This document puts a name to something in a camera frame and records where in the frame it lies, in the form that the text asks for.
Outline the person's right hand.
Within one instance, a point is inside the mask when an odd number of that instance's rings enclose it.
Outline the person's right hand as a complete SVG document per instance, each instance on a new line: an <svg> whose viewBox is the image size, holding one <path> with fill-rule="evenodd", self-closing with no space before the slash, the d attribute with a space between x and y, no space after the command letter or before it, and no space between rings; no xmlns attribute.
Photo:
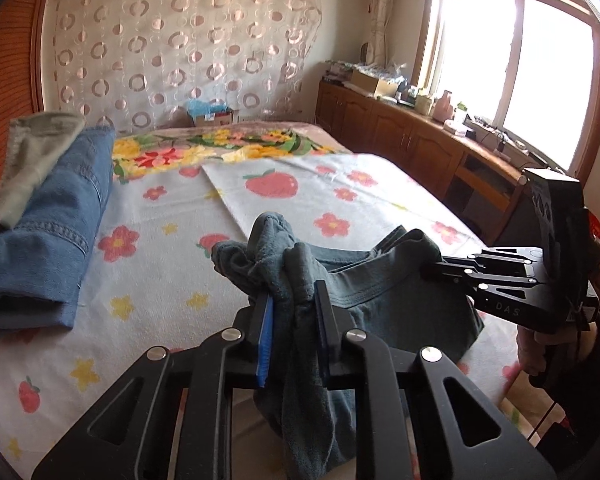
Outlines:
<svg viewBox="0 0 600 480"><path fill-rule="evenodd" d="M542 334L517 327L517 356L521 368L531 376L546 370L547 356L555 352L562 360L583 361L593 350L597 337L597 326L588 324L587 330L567 326L554 334Z"/></svg>

